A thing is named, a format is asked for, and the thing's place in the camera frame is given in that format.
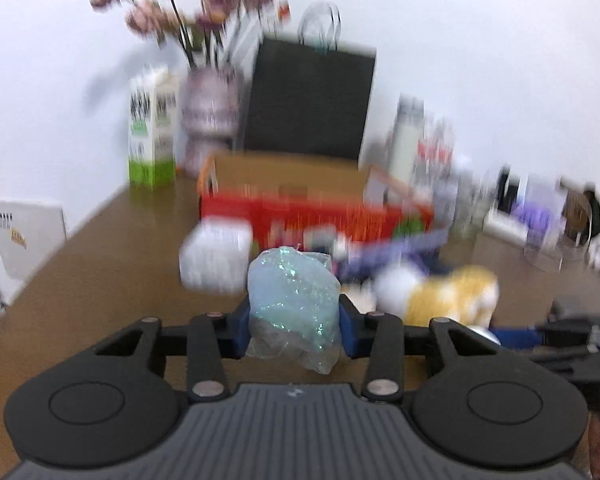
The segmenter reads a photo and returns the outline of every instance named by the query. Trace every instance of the plush toy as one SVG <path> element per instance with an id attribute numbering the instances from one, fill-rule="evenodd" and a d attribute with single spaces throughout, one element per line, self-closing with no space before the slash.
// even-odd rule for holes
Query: plush toy
<path id="1" fill-rule="evenodd" d="M 433 317 L 487 328 L 498 303 L 495 274 L 484 267 L 460 267 L 446 277 L 428 278 L 408 263 L 383 269 L 374 279 L 378 310 L 413 326 L 428 326 Z"/>

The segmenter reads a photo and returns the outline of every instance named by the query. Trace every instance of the open cardboard box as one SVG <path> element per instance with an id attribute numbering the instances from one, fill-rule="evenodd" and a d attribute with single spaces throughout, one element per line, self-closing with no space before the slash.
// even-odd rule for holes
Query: open cardboard box
<path id="1" fill-rule="evenodd" d="M 374 242 L 389 239 L 405 217 L 417 215 L 427 228 L 433 218 L 430 204 L 416 203 L 410 188 L 384 171 L 323 156 L 216 153 L 198 192 L 200 218 L 247 219 L 261 249 L 280 245 L 281 237 L 296 245 L 289 240 L 313 226 L 332 224 L 353 241 Z"/>

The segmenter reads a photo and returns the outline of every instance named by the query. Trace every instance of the black circular joint cover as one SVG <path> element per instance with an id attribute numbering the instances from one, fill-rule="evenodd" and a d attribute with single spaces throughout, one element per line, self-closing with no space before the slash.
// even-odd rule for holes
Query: black circular joint cover
<path id="1" fill-rule="evenodd" d="M 421 387 L 411 410 L 442 452 L 501 470 L 569 456 L 588 420 L 575 386 L 510 352 L 458 358 Z"/>
<path id="2" fill-rule="evenodd" d="M 69 360 L 23 384 L 4 409 L 20 456 L 76 469 L 121 463 L 148 451 L 177 418 L 171 387 L 124 358 Z"/>

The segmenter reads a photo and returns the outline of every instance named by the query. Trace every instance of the gray ribbed panel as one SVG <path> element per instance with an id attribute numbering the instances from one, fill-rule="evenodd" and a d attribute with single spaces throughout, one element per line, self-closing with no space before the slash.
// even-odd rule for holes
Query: gray ribbed panel
<path id="1" fill-rule="evenodd" d="M 347 384 L 247 384 L 197 404 L 152 452 L 92 471 L 25 462 L 5 480 L 576 480 L 566 464 L 491 473 L 423 444 L 395 406 L 356 397 Z"/>

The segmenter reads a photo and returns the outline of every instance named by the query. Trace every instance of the glittery wrapped object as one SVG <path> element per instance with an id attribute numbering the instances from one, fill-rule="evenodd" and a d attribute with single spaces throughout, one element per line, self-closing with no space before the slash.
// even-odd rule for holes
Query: glittery wrapped object
<path id="1" fill-rule="evenodd" d="M 247 354 L 263 359 L 284 354 L 328 374 L 340 355 L 340 283 L 330 257 L 291 247 L 264 251 L 249 266 L 248 289 Z"/>

